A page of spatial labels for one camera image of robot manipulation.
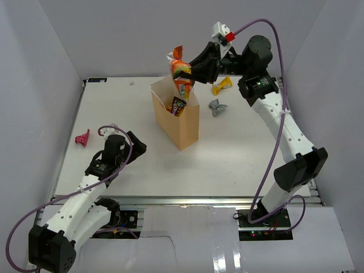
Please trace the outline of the orange fruit candy bag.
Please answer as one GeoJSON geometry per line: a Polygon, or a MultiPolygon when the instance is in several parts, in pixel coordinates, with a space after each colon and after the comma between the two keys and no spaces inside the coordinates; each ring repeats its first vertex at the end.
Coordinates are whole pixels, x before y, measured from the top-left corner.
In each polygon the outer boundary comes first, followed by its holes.
{"type": "Polygon", "coordinates": [[[188,76],[191,75],[191,66],[184,62],[182,58],[182,45],[175,47],[173,51],[167,55],[173,83],[183,100],[188,101],[195,82],[188,78],[188,76]]]}

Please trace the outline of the silver wrapper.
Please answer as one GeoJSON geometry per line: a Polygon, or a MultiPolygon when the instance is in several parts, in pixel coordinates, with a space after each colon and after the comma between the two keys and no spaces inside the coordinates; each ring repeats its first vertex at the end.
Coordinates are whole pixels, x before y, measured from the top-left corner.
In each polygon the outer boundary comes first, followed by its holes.
{"type": "Polygon", "coordinates": [[[221,113],[223,113],[228,108],[228,106],[225,104],[221,104],[219,102],[219,99],[215,99],[209,103],[208,108],[212,110],[212,115],[214,117],[217,117],[221,113]]]}

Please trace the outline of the purple M&M's packet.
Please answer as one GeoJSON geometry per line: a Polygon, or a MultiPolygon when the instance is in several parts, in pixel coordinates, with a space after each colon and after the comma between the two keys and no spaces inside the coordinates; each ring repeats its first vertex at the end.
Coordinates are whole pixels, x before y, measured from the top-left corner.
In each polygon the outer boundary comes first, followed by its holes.
{"type": "Polygon", "coordinates": [[[179,117],[186,106],[186,102],[179,97],[174,96],[171,104],[171,114],[179,117]]]}

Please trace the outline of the small magenta wrapper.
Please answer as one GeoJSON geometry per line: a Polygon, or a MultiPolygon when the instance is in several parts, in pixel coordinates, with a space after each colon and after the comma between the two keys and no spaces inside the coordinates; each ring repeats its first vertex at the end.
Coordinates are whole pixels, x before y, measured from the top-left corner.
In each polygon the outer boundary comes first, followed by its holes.
{"type": "Polygon", "coordinates": [[[87,132],[85,134],[78,135],[75,137],[75,144],[80,144],[83,147],[86,147],[89,135],[90,135],[90,129],[87,129],[87,132]]]}

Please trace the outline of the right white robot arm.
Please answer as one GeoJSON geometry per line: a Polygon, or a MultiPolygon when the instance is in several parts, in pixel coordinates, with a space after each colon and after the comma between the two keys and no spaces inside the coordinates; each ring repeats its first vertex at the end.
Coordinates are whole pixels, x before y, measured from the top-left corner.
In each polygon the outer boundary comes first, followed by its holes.
{"type": "Polygon", "coordinates": [[[261,35],[248,41],[241,54],[227,42],[209,42],[189,64],[191,79],[214,83],[219,75],[240,76],[238,89],[249,106],[262,118],[276,139],[274,151],[281,151],[284,165],[274,170],[274,183],[261,198],[255,198],[246,219],[269,227],[277,213],[297,191],[321,171],[328,158],[325,148],[317,148],[300,130],[287,108],[287,94],[267,67],[272,60],[271,43],[261,35]]]}

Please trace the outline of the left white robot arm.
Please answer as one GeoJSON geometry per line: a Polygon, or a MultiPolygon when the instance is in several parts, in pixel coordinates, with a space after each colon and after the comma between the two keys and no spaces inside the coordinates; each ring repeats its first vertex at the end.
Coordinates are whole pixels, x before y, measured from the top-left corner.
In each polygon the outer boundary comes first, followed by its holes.
{"type": "Polygon", "coordinates": [[[116,201],[101,195],[119,172],[146,152],[147,146],[132,131],[116,126],[98,130],[105,140],[84,172],[75,195],[44,225],[35,225],[28,235],[28,259],[49,272],[68,272],[81,246],[101,227],[119,223],[116,201]]]}

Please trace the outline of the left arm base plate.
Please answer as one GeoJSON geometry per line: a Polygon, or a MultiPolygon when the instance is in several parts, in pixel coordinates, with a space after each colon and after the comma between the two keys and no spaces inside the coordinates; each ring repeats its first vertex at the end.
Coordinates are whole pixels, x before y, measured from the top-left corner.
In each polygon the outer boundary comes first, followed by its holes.
{"type": "Polygon", "coordinates": [[[120,210],[113,215],[112,220],[96,233],[92,238],[99,239],[138,239],[140,232],[138,227],[137,210],[120,210]]]}

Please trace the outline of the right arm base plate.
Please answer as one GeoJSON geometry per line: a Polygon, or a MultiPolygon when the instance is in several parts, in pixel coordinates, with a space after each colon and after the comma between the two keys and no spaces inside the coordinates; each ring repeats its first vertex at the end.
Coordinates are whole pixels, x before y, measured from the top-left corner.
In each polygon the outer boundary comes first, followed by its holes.
{"type": "Polygon", "coordinates": [[[241,242],[253,241],[290,241],[293,240],[287,209],[265,219],[263,222],[251,224],[248,222],[248,209],[238,210],[233,218],[238,223],[238,234],[241,242]]]}

